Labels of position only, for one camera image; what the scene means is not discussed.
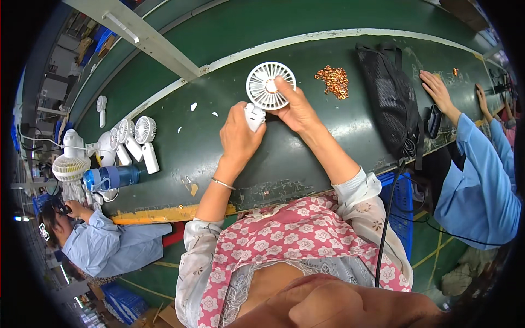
hand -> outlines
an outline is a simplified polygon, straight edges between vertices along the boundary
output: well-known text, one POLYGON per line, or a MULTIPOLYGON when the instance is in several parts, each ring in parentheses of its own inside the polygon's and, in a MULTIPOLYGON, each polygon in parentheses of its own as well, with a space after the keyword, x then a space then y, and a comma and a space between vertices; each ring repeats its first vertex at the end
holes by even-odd
POLYGON ((219 133, 224 149, 221 163, 227 162, 226 167, 237 175, 259 148, 266 132, 266 123, 263 123, 256 132, 250 130, 244 115, 245 106, 246 102, 241 101, 230 108, 228 119, 219 133))
POLYGON ((67 200, 65 204, 69 206, 69 208, 71 208, 71 213, 68 214, 69 217, 82 217, 82 215, 87 212, 89 212, 90 216, 92 214, 91 210, 83 207, 82 204, 80 204, 76 200, 67 200))
POLYGON ((450 112, 454 105, 450 100, 446 86, 441 78, 428 71, 419 71, 419 77, 423 80, 423 88, 430 94, 436 105, 445 115, 450 112))
POLYGON ((281 109, 267 111, 268 113, 279 116, 290 129, 299 134, 322 124, 301 89, 294 91, 281 76, 275 78, 275 86, 290 103, 281 109))
POLYGON ((483 88, 479 83, 476 83, 476 87, 478 88, 478 90, 476 90, 476 94, 478 95, 479 108, 485 116, 492 116, 489 112, 489 109, 487 108, 487 98, 485 98, 485 92, 483 91, 483 88))

white handheld fan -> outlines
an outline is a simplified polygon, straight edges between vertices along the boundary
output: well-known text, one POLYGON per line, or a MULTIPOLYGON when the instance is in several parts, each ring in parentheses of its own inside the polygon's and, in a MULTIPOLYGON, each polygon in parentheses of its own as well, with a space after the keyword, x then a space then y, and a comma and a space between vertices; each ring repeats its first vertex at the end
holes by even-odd
POLYGON ((130 119, 122 119, 119 124, 118 141, 126 145, 126 148, 131 152, 137 162, 142 161, 144 156, 142 155, 142 147, 133 137, 135 129, 135 123, 130 119))
POLYGON ((108 104, 108 98, 106 96, 99 96, 97 99, 97 112, 100 113, 100 127, 103 128, 106 125, 106 105, 108 104))
POLYGON ((144 155, 144 162, 146 163, 146 169, 148 174, 153 174, 159 171, 159 163, 155 156, 155 149, 151 143, 155 138, 157 131, 157 124, 151 117, 142 116, 135 124, 135 140, 144 144, 142 146, 142 154, 144 155))
POLYGON ((57 180, 73 182, 82 178, 82 174, 89 169, 91 161, 86 157, 84 140, 77 131, 69 129, 64 134, 64 154, 53 161, 52 171, 57 180))
POLYGON ((109 146, 111 149, 117 151, 117 155, 119 156, 122 165, 131 165, 131 158, 126 149, 124 149, 124 146, 119 142, 118 138, 119 130, 117 128, 111 129, 109 132, 109 146))
POLYGON ((288 104, 288 100, 277 90, 275 78, 282 76, 295 90, 297 82, 292 71, 285 65, 276 62, 264 62, 248 74, 246 93, 251 103, 246 105, 244 113, 248 126, 256 131, 266 119, 265 110, 276 110, 288 104))

blue water bottle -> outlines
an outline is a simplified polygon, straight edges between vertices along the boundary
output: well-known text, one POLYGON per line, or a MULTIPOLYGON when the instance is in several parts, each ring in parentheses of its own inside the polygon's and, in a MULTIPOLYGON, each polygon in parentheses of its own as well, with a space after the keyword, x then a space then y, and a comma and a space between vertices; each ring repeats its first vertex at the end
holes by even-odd
POLYGON ((84 172, 82 179, 88 190, 106 192, 109 189, 134 185, 139 182, 139 169, 133 165, 105 166, 84 172))

bracelet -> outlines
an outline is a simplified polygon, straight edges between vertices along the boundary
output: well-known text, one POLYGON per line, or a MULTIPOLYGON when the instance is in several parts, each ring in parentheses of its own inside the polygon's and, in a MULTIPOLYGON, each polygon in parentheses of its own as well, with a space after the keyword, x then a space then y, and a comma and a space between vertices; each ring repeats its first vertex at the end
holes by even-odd
POLYGON ((216 178, 212 177, 212 181, 215 182, 215 183, 218 183, 220 185, 223 185, 225 186, 226 188, 229 188, 231 190, 236 190, 235 188, 233 188, 232 186, 228 186, 227 184, 225 184, 224 182, 220 182, 219 180, 217 180, 216 178))

light blue shirt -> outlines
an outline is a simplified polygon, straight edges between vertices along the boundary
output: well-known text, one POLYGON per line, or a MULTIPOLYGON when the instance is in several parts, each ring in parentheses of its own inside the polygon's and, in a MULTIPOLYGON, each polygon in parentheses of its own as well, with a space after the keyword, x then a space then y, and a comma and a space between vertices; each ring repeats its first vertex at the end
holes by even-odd
MULTIPOLYGON (((505 244, 518 231, 521 199, 515 194, 512 149, 498 121, 492 120, 490 134, 496 149, 476 125, 461 114, 456 143, 467 159, 463 172, 451 161, 434 217, 451 234, 489 244, 505 244)), ((461 240, 478 249, 495 247, 461 240)))
POLYGON ((96 210, 89 224, 77 224, 62 252, 92 277, 106 278, 140 269, 163 256, 169 224, 117 226, 96 210))

